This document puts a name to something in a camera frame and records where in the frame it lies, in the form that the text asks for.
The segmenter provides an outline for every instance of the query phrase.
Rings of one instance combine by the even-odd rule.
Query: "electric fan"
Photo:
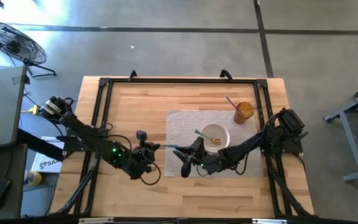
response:
[[[22,61],[27,66],[32,77],[56,75],[54,70],[40,66],[40,64],[47,61],[47,54],[39,44],[17,29],[2,22],[0,22],[0,51]],[[34,75],[28,66],[36,66],[51,73]]]

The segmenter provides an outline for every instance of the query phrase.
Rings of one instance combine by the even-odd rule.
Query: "gray desk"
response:
[[[12,164],[7,178],[11,181],[6,195],[6,202],[0,209],[0,219],[17,218],[20,216],[25,159],[27,157],[27,146],[20,144],[0,149],[0,179],[5,177],[9,165],[12,150]]]

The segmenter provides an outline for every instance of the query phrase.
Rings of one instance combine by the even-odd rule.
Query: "gray floor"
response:
[[[20,24],[111,27],[257,28],[252,0],[5,0],[0,21]],[[260,0],[266,29],[358,30],[358,0]],[[52,95],[76,98],[84,75],[266,77],[258,34],[176,34],[25,31],[47,52],[57,77],[32,78],[26,87],[41,103]],[[305,122],[304,160],[314,210],[326,218],[358,220],[358,181],[339,121],[321,119],[358,90],[358,35],[267,35],[274,77],[285,79],[291,107]],[[0,65],[11,65],[0,53]],[[32,105],[24,100],[23,108]],[[57,131],[22,116],[37,136]],[[34,153],[29,152],[28,167]],[[24,193],[22,213],[43,215],[50,188]],[[43,207],[34,203],[45,202]]]

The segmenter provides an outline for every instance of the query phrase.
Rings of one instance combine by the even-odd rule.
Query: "gray woven placemat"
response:
[[[201,130],[205,125],[217,123],[224,126],[230,134],[230,146],[238,145],[246,139],[256,134],[255,118],[251,117],[244,124],[236,124],[233,121],[233,111],[186,111],[169,110],[167,111],[167,144],[179,146],[189,146],[196,140],[198,135],[194,130]],[[182,161],[173,153],[173,148],[167,147],[165,153],[165,176],[178,177],[183,165]],[[238,165],[241,172],[244,167],[244,160]],[[200,173],[205,174],[205,170],[199,167]],[[200,177],[196,167],[192,166],[190,177]],[[247,170],[244,175],[239,176],[233,170],[224,170],[206,177],[261,177],[262,159],[260,152],[255,149],[250,152],[247,162]]]

